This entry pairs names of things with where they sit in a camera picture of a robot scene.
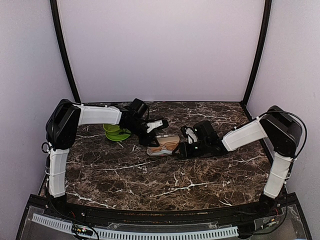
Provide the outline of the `plaid sunglasses case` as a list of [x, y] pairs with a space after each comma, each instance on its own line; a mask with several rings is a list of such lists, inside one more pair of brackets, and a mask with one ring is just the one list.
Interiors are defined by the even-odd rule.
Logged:
[[173, 151], [180, 143], [180, 137], [177, 134], [157, 135], [156, 139], [159, 143], [157, 147], [148, 147], [147, 155], [151, 157], [164, 157], [173, 154]]

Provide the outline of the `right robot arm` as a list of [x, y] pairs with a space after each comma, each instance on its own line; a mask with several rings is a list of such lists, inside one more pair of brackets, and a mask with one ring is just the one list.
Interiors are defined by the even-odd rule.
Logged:
[[247, 123], [234, 127], [224, 136], [218, 136], [207, 120], [193, 127], [183, 126], [181, 132], [188, 140], [180, 142], [175, 151], [183, 159], [224, 156], [253, 142], [269, 139], [274, 155], [262, 193], [266, 198], [255, 205], [255, 213], [260, 217], [266, 217], [274, 210], [273, 200], [290, 178], [293, 164], [305, 147], [308, 136], [306, 124], [300, 117], [276, 105]]

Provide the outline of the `light blue cleaning cloth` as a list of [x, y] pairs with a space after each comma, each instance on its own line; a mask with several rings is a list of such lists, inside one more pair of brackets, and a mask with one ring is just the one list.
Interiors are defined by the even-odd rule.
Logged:
[[172, 150], [169, 149], [161, 149], [159, 151], [154, 151], [151, 155], [152, 156], [170, 156], [173, 154]]

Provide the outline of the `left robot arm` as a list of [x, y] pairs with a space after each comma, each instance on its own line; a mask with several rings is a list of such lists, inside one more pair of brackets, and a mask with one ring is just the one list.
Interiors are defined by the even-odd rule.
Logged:
[[129, 105], [85, 105], [62, 99], [46, 123], [46, 141], [41, 150], [47, 154], [45, 174], [47, 191], [53, 198], [66, 194], [65, 174], [70, 148], [83, 125], [109, 124], [138, 137], [140, 145], [157, 147], [156, 130], [166, 127], [164, 119], [151, 119], [148, 105], [134, 99]]

